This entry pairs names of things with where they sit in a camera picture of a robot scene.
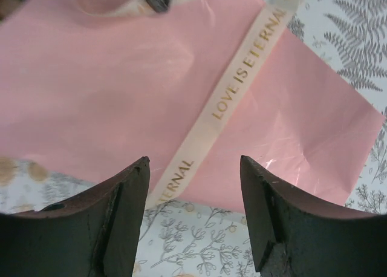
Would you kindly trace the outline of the cream ribbon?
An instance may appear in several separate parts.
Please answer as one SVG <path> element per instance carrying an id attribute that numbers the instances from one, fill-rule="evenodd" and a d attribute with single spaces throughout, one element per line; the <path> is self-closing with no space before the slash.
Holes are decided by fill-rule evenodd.
<path id="1" fill-rule="evenodd" d="M 85 13 L 82 0 L 75 0 Z M 193 0 L 172 0 L 175 5 Z M 266 0 L 202 111 L 148 195 L 145 209 L 180 198 L 195 178 L 245 93 L 295 14 L 299 0 Z M 155 13 L 145 0 L 129 0 L 104 17 Z"/>

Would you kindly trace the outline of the floral patterned table mat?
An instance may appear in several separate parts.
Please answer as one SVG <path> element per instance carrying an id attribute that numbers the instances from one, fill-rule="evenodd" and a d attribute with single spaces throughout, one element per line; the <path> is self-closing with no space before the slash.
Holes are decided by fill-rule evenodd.
<path id="1" fill-rule="evenodd" d="M 1 0 L 1 24 L 27 0 Z M 342 205 L 386 212 L 386 0 L 300 0 L 287 29 L 384 118 Z M 1 212 L 37 211 L 98 182 L 1 155 Z M 144 213 L 134 276 L 255 276 L 242 212 L 177 198 Z"/>

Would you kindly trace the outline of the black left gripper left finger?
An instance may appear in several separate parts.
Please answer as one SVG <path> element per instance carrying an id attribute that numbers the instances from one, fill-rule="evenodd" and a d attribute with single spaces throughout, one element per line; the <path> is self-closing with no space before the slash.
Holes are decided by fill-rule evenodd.
<path id="1" fill-rule="evenodd" d="M 150 179 L 142 157 L 35 212 L 1 215 L 2 276 L 131 276 Z"/>

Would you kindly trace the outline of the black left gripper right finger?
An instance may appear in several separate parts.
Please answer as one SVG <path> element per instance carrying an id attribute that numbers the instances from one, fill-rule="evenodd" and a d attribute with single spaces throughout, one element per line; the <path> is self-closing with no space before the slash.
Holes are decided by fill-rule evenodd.
<path id="1" fill-rule="evenodd" d="M 273 175 L 248 156 L 240 179 L 261 276 L 385 276 L 386 216 L 339 206 Z"/>

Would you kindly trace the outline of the pink wrapping paper sheet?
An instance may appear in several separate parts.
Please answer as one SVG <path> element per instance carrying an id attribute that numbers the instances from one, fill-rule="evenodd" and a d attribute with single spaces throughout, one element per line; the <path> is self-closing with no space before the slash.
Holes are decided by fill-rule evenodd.
<path id="1" fill-rule="evenodd" d="M 151 190 L 263 0 L 27 0 L 1 24 L 1 155 L 100 182 L 151 161 Z M 181 199 L 243 211 L 239 159 L 328 201 L 351 193 L 383 116 L 287 28 Z"/>

